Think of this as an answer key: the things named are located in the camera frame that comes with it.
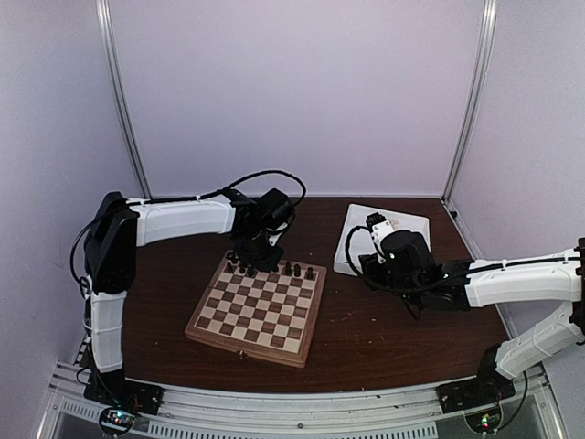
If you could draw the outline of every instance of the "table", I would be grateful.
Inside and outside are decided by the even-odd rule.
[[[186,338],[197,302],[230,248],[227,235],[160,241],[141,248],[126,301],[122,349],[129,378],[218,391],[322,392],[390,389],[473,375],[484,350],[506,334],[493,306],[425,310],[414,321],[400,300],[333,272],[350,203],[428,217],[437,262],[469,253],[438,199],[307,198],[282,239],[285,257],[328,268],[304,369],[212,348]]]

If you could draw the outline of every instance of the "white tray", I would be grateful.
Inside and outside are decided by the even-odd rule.
[[[349,268],[349,264],[346,260],[346,239],[347,233],[349,233],[355,226],[365,226],[366,218],[372,213],[380,213],[390,221],[392,227],[395,230],[411,230],[418,231],[424,237],[427,242],[429,249],[431,248],[431,233],[429,228],[429,219],[425,217],[418,217],[416,215],[408,215],[406,213],[393,212],[391,210],[371,208],[368,206],[360,206],[359,204],[350,204],[347,209],[346,222],[341,232],[341,238],[337,245],[337,251],[335,252],[335,258],[333,263],[333,271],[341,274],[349,274],[355,276],[356,274]],[[360,254],[372,254],[375,253],[376,249],[369,236],[367,230],[357,231],[351,240],[351,248],[349,249],[349,255],[351,260],[357,269],[361,272],[359,266],[358,256]]]

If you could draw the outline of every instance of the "wooden chessboard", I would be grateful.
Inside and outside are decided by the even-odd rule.
[[[301,269],[298,276],[285,274],[285,261],[278,272],[250,276],[224,258],[186,327],[186,336],[241,356],[303,368],[327,269],[311,266],[313,276],[307,276],[310,266],[291,262],[292,267],[296,264]]]

